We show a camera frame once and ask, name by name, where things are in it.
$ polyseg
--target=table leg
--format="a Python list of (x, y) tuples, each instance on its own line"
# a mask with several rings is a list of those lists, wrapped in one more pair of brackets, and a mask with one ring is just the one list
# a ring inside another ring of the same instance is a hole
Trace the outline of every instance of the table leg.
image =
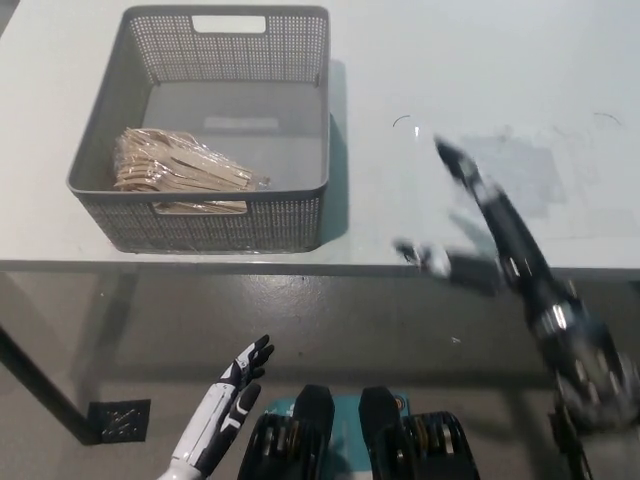
[(0, 362), (82, 445), (145, 440), (150, 400), (92, 402), (85, 417), (1, 326)]
[(9, 334), (0, 327), (0, 361), (34, 397), (83, 445), (101, 443), (99, 431), (47, 378)]

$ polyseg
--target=floor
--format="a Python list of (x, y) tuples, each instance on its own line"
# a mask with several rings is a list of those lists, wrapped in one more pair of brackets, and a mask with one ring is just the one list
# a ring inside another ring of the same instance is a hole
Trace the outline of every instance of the floor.
[[(0, 32), (15, 0), (0, 0)], [(579, 285), (638, 351), (638, 292)], [(214, 475), (234, 478), (250, 426), (305, 383), (386, 384), (413, 412), (461, 419), (482, 478), (568, 478), (550, 439), (551, 393), (518, 302), (427, 279), (0, 274), (2, 325), (73, 401), (150, 398), (145, 443), (80, 447), (0, 368), (0, 478), (153, 479), (208, 385), (263, 333), (277, 351), (263, 393)]]

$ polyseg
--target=gray plastic basket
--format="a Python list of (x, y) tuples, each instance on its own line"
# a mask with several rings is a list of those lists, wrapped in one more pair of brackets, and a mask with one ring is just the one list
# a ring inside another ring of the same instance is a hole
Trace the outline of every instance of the gray plastic basket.
[[(263, 19), (264, 31), (194, 27), (199, 20), (246, 16)], [(312, 250), (320, 244), (329, 174), (328, 65), (329, 19), (319, 7), (132, 8), (120, 25), (69, 188), (122, 251)], [(188, 131), (269, 177), (270, 189), (113, 191), (115, 140), (126, 127), (140, 126)], [(219, 200), (245, 201), (247, 212), (177, 215), (154, 207)]]

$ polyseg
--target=robotic hand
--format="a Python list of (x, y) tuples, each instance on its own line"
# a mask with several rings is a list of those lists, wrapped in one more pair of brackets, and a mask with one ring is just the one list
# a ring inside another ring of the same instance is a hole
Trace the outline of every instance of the robotic hand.
[(200, 402), (158, 480), (204, 480), (213, 473), (260, 394), (251, 381), (264, 375), (273, 350), (265, 335), (236, 357)]
[(522, 298), (529, 331), (557, 387), (551, 416), (556, 443), (574, 479), (640, 478), (640, 380), (606, 325), (575, 292), (556, 280), (524, 221), (502, 188), (464, 152), (436, 139), (454, 180), (480, 208), (497, 259), (472, 258), (438, 247), (398, 242), (421, 270), (452, 283), (495, 293), (509, 287)]

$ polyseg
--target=basket handle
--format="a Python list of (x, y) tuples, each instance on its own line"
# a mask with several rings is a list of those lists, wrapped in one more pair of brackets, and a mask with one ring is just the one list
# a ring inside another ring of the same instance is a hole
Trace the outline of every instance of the basket handle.
[(267, 18), (261, 15), (193, 15), (191, 26), (201, 35), (260, 35), (267, 32)]
[[(202, 205), (202, 203), (203, 202), (196, 202), (195, 204)], [(210, 207), (215, 203), (217, 202), (209, 202)], [(232, 208), (225, 209), (227, 211), (215, 211), (215, 209), (213, 208), (205, 208), (202, 211), (199, 211), (197, 209), (185, 207), (184, 203), (181, 204), (179, 202), (167, 202), (162, 204), (162, 206), (156, 203), (150, 203), (149, 208), (154, 214), (160, 215), (162, 217), (238, 217), (249, 215), (249, 213), (251, 212), (251, 202), (235, 201), (220, 203), (226, 203), (227, 206)]]

